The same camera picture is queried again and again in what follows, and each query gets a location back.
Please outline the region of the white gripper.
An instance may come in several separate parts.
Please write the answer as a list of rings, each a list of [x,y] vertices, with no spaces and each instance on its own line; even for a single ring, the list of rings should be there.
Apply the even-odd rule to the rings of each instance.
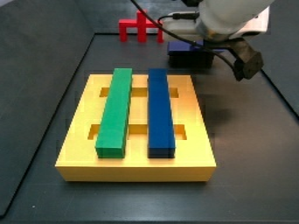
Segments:
[[[244,37],[267,32],[269,7],[200,7],[198,11],[179,11],[163,19],[163,28],[191,41],[208,40],[230,43],[235,57],[234,67],[238,81],[250,80],[265,65],[262,53],[256,51]]]

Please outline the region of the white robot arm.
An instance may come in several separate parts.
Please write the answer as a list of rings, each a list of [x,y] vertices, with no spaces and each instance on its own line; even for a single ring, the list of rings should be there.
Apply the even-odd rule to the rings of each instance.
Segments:
[[[236,59],[236,80],[251,79],[265,63],[247,38],[267,32],[270,5],[275,0],[183,1],[198,11],[170,13],[163,28],[179,38],[202,40],[206,49],[228,49]]]

